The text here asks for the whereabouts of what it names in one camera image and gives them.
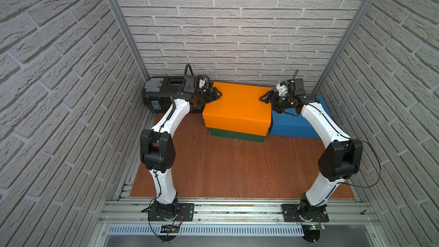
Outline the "blue shoebox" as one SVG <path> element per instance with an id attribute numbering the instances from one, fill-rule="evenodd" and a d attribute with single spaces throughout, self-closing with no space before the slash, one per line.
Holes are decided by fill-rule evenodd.
<path id="1" fill-rule="evenodd" d="M 320 139 L 312 125 L 302 115 L 279 114 L 274 110 L 272 110 L 270 135 Z"/>

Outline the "orange shoebox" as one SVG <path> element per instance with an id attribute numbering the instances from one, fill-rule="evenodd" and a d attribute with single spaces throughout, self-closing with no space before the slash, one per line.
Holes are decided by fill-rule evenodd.
<path id="1" fill-rule="evenodd" d="M 222 96 L 205 106 L 202 116 L 206 127 L 256 136 L 268 134 L 272 106 L 259 98 L 271 88 L 225 82 L 215 82 L 213 86 Z"/>

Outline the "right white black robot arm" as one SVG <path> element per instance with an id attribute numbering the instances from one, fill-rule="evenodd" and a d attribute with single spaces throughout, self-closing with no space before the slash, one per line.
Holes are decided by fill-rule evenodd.
<path id="1" fill-rule="evenodd" d="M 268 91 L 259 100 L 270 104 L 279 114 L 295 109 L 295 115 L 303 116 L 319 135 L 325 146 L 318 161 L 319 174 L 311 188 L 302 195 L 296 212 L 305 222 L 326 221 L 329 198 L 360 169 L 363 143 L 343 132 L 315 95 L 306 94 L 301 78 L 279 83 L 275 91 Z"/>

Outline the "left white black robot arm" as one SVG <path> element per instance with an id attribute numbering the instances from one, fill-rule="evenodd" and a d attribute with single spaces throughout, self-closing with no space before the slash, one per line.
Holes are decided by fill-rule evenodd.
<path id="1" fill-rule="evenodd" d="M 168 221 L 180 214 L 171 173 L 176 158 L 174 134 L 187 114 L 202 110 L 221 96 L 206 75 L 152 77 L 147 81 L 143 102 L 152 113 L 163 113 L 159 122 L 140 134 L 140 160 L 150 171 L 156 190 L 148 208 L 151 214 Z"/>

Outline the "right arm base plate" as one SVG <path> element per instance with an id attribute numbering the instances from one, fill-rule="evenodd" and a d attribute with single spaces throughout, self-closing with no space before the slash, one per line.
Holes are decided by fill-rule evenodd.
<path id="1" fill-rule="evenodd" d="M 327 223 L 329 216 L 327 205 L 313 207 L 301 204 L 282 204 L 282 215 L 285 222 Z"/>

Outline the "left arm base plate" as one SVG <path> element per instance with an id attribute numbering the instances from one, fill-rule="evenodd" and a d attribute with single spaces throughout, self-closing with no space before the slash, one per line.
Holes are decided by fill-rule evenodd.
<path id="1" fill-rule="evenodd" d="M 182 203 L 178 206 L 163 205 L 155 203 L 148 212 L 148 220 L 150 222 L 170 221 L 178 223 L 180 221 L 193 221 L 194 204 Z"/>

